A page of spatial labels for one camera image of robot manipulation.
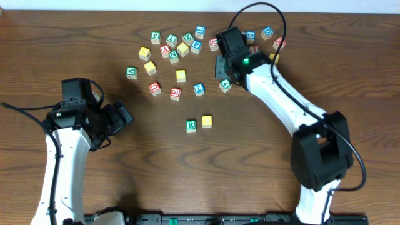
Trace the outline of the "green R letter block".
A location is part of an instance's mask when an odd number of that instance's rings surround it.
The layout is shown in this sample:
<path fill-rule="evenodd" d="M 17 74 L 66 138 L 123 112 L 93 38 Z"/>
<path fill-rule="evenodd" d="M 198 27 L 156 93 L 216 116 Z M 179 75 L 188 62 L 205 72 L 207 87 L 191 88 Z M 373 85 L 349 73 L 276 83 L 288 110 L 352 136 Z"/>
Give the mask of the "green R letter block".
<path fill-rule="evenodd" d="M 187 120 L 186 121 L 186 132 L 187 133 L 194 133 L 196 132 L 197 125 L 196 120 Z"/>

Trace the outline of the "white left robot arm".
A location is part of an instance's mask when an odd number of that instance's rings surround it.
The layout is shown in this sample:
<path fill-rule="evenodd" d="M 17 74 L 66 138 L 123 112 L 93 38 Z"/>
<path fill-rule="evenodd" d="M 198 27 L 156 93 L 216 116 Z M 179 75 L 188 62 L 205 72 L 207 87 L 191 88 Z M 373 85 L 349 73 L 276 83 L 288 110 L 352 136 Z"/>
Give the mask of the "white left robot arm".
<path fill-rule="evenodd" d="M 47 161 L 42 194 L 32 224 L 85 224 L 84 171 L 89 152 L 105 148 L 104 141 L 134 118 L 121 101 L 99 106 L 97 101 L 60 102 L 44 121 Z"/>

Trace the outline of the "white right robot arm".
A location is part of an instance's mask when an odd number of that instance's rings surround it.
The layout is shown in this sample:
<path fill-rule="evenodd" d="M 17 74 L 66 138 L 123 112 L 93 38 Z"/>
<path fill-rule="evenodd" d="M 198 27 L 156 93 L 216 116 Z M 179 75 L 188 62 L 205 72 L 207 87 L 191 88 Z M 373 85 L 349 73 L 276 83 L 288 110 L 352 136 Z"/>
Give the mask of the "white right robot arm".
<path fill-rule="evenodd" d="M 250 51 L 237 27 L 217 34 L 216 42 L 227 78 L 262 100 L 292 136 L 290 163 L 301 183 L 297 218 L 305 224 L 326 223 L 334 190 L 353 165 L 346 118 L 303 97 L 263 52 Z"/>

